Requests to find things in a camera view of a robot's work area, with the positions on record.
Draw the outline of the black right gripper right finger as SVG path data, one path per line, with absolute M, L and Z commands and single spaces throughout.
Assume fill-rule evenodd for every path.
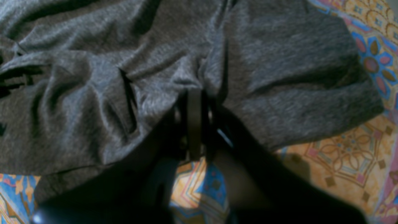
M 194 91 L 194 159 L 223 174 L 227 224 L 365 224 L 357 208 L 313 187 L 262 147 L 202 90 Z

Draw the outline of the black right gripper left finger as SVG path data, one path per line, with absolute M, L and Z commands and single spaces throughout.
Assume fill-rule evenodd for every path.
M 41 203 L 33 224 L 173 224 L 169 209 L 181 161 L 196 159 L 196 90 L 180 95 L 124 159 Z

